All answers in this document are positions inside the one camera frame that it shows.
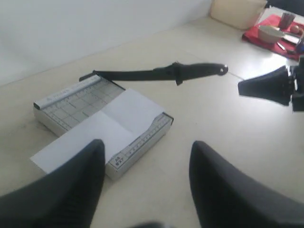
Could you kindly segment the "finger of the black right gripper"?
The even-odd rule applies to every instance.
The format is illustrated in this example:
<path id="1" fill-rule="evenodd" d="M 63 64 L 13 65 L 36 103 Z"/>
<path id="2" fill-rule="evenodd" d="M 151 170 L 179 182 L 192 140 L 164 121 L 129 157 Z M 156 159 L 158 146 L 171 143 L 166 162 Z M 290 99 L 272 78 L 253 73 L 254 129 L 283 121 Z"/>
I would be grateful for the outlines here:
<path id="1" fill-rule="evenodd" d="M 286 66 L 268 74 L 243 80 L 238 83 L 240 96 L 261 98 L 288 106 L 295 90 L 294 78 Z"/>

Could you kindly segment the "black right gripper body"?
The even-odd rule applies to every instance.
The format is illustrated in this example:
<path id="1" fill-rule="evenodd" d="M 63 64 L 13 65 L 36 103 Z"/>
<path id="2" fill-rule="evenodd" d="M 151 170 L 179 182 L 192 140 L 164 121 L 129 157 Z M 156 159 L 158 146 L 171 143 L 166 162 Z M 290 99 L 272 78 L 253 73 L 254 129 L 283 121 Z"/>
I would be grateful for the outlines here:
<path id="1" fill-rule="evenodd" d="M 289 94 L 293 112 L 304 111 L 304 56 L 297 66 L 289 67 Z"/>

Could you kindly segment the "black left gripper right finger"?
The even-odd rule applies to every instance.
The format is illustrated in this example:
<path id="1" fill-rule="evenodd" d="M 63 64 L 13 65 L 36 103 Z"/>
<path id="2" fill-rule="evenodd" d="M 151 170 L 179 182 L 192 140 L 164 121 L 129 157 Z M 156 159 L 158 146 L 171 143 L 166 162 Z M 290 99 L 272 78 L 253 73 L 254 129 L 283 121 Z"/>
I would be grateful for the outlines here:
<path id="1" fill-rule="evenodd" d="M 190 190 L 203 228 L 302 228 L 304 205 L 246 175 L 202 141 L 189 163 Z"/>

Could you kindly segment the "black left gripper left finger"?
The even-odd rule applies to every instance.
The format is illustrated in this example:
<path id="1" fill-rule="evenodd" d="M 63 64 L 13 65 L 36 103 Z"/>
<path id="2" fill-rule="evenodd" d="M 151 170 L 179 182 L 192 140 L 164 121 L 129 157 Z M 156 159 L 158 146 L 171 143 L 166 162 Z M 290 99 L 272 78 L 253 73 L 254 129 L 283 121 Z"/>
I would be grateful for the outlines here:
<path id="1" fill-rule="evenodd" d="M 88 228 L 105 178 L 105 146 L 95 139 L 48 175 L 0 198 L 2 228 Z"/>

